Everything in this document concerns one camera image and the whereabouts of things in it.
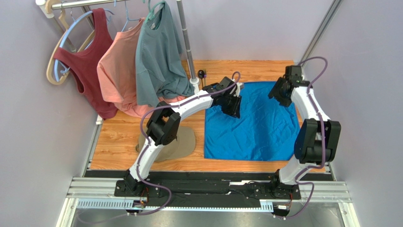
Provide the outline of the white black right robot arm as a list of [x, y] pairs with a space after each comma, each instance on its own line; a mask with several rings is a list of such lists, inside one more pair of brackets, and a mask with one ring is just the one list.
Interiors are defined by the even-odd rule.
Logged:
[[334, 160], [341, 124], [332, 121], [321, 109], [313, 84], [305, 80], [301, 66], [287, 66], [268, 97], [284, 107], [294, 104], [303, 119], [294, 143], [294, 154], [276, 173], [279, 183], [296, 185], [310, 170], [321, 169]]

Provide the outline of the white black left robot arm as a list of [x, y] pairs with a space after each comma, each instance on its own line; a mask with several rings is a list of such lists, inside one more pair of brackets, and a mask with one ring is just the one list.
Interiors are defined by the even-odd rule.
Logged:
[[224, 77], [221, 82], [205, 86], [194, 95], [175, 103], [160, 102], [148, 111], [147, 130], [141, 130], [145, 143], [134, 164], [127, 170], [124, 182], [132, 190], [148, 177], [162, 148], [177, 138], [182, 120], [214, 106], [231, 117], [240, 118], [240, 95], [244, 84], [239, 79]]

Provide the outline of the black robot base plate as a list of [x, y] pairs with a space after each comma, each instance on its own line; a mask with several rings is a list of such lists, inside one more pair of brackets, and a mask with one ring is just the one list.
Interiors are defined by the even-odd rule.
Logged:
[[124, 180], [116, 182], [116, 197], [162, 197], [164, 195], [243, 195], [245, 198], [269, 200], [300, 200], [298, 185], [273, 184], [271, 181], [230, 181], [230, 180], [157, 180], [137, 182], [133, 188]]

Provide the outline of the blue cloth napkin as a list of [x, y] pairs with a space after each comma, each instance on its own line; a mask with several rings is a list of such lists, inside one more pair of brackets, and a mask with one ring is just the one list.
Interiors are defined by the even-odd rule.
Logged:
[[288, 161], [300, 130], [294, 105], [281, 106], [268, 97], [273, 81], [247, 82], [241, 91], [240, 118], [219, 106], [205, 114], [204, 158]]

